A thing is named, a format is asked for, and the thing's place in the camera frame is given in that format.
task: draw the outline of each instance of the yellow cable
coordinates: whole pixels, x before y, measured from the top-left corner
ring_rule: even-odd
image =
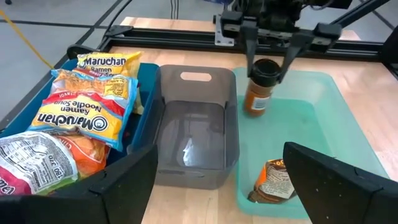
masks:
[[[0,15],[3,16],[3,18],[7,21],[8,24],[10,24],[10,26],[14,29],[14,31],[18,34],[18,36],[29,46],[30,49],[33,50],[33,52],[39,57],[39,59],[46,64],[48,67],[50,67],[51,69],[54,69],[54,66],[52,66],[50,63],[48,63],[48,61],[46,61],[39,53],[38,51],[35,49],[35,47],[33,47],[33,45],[29,42],[29,40],[27,40],[25,38],[25,36],[22,34],[22,32],[18,29],[18,27],[10,20],[10,18],[8,18],[8,16],[6,16],[6,14],[4,13],[3,10],[0,9]]]

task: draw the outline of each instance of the floor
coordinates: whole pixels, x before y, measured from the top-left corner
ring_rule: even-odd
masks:
[[[12,5],[7,5],[0,0],[0,9],[17,24],[43,57],[55,65],[65,58],[66,48],[71,44],[96,47],[105,27],[126,1],[13,0]],[[353,0],[350,8],[361,4],[361,1],[363,0]],[[210,21],[213,14],[222,10],[222,5],[204,0],[181,0],[178,18]],[[392,0],[347,29],[354,30],[363,40],[384,42],[392,28],[398,25],[398,14],[394,13],[396,10],[398,1]],[[331,22],[345,12],[339,9],[312,11],[308,7],[303,10],[297,25],[312,28],[317,22]],[[168,19],[170,1],[133,0],[115,24],[119,24],[126,16]],[[0,100],[0,119],[3,119],[49,69],[2,19],[0,37],[0,93],[6,96]]]

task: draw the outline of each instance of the instant noodle package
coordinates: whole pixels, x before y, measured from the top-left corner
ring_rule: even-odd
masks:
[[[101,73],[105,76],[124,75],[137,79],[141,57],[141,52],[133,54],[110,54],[94,52],[90,54],[77,55],[77,68]],[[134,101],[133,113],[142,114],[144,107],[141,103],[141,96],[137,91],[137,97]]]
[[[124,127],[137,96],[135,78],[93,77],[80,72],[52,70],[56,79],[32,121],[29,131],[58,135],[81,133],[122,151]]]

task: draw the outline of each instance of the food package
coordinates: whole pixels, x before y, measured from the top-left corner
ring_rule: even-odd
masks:
[[[248,199],[256,203],[282,203],[294,196],[293,184],[283,159],[274,159],[262,167]]]
[[[74,68],[72,71],[80,73],[82,75],[89,75],[89,76],[92,76],[92,77],[95,77],[95,78],[106,77],[107,76],[106,74],[99,73],[99,72],[94,72],[94,71],[87,70],[87,69],[84,69],[84,68]]]
[[[56,138],[71,151],[81,179],[105,168],[109,147],[103,142],[82,135]]]
[[[56,79],[29,131],[81,133],[123,150],[122,137],[137,93],[137,80],[123,75],[95,78],[52,70]]]
[[[124,75],[137,79],[139,70],[139,59],[142,52],[135,52],[133,54],[111,54],[93,52],[90,54],[77,55],[77,68],[83,68],[98,73],[103,73],[106,76]],[[144,107],[141,103],[141,96],[139,90],[134,101],[133,113],[142,114]]]
[[[77,179],[71,152],[49,134],[26,131],[0,139],[0,196],[46,195]]]

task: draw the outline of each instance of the orange spice jar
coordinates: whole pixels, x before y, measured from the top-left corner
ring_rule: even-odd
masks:
[[[279,65],[270,59],[254,62],[249,74],[249,83],[244,97],[243,110],[251,116],[261,116],[266,112],[272,89],[278,83]]]

